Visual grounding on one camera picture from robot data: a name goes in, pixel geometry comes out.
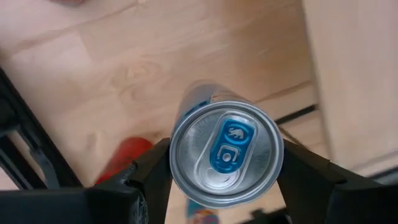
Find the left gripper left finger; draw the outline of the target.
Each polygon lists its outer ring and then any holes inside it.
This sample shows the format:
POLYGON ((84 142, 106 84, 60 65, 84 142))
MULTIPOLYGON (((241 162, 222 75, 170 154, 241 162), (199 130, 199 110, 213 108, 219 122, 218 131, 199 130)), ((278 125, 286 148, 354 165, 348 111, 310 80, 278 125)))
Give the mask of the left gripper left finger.
POLYGON ((170 140, 90 188, 0 191, 0 224, 164 224, 170 140))

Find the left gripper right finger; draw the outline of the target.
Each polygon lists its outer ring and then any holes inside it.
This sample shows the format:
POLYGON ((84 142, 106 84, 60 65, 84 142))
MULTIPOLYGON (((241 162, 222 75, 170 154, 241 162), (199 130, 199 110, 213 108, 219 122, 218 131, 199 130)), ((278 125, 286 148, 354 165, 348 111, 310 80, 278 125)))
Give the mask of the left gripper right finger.
POLYGON ((398 185, 355 174, 290 141, 277 182, 293 224, 398 224, 398 185))

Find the silver blue energy drink can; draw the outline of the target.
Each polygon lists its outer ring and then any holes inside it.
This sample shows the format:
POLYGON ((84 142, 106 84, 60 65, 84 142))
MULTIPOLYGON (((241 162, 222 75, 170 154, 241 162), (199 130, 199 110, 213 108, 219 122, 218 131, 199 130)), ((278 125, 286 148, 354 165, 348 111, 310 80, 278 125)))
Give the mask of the silver blue energy drink can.
POLYGON ((188 199, 186 204, 187 224, 220 224, 217 209, 205 207, 188 199))
POLYGON ((283 137, 264 110, 211 80, 185 90, 170 169, 187 197, 210 208, 251 202, 274 185, 283 160, 283 137))

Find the red soda can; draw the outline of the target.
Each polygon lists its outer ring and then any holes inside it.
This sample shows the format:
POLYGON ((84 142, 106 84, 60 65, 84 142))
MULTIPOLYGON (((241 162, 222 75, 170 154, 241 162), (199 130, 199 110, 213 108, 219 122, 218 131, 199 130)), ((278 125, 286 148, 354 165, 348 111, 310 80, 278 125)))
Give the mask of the red soda can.
POLYGON ((134 159, 139 158, 148 150, 153 148, 153 144, 141 137, 129 137, 123 140, 113 155, 105 165, 103 171, 98 176, 95 184, 100 184, 108 180, 121 170, 127 169, 134 159))

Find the black metal table frame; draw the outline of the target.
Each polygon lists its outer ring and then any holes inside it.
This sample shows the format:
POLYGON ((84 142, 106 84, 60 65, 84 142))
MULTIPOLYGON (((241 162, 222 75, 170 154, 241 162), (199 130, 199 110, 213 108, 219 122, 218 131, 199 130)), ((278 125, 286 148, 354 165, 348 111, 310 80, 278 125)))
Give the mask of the black metal table frame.
POLYGON ((68 162, 39 123, 10 79, 0 68, 0 167, 19 189, 82 187, 68 162), (44 173, 42 180, 7 136, 17 131, 33 160, 44 173))

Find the black frame wooden shelf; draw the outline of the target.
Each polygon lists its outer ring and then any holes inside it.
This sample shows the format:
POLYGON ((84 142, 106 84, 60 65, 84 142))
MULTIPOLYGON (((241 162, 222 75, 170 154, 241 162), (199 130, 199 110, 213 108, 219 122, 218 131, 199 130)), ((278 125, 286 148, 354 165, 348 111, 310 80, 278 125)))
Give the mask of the black frame wooden shelf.
POLYGON ((398 184, 398 0, 298 0, 316 104, 285 123, 293 142, 398 184))

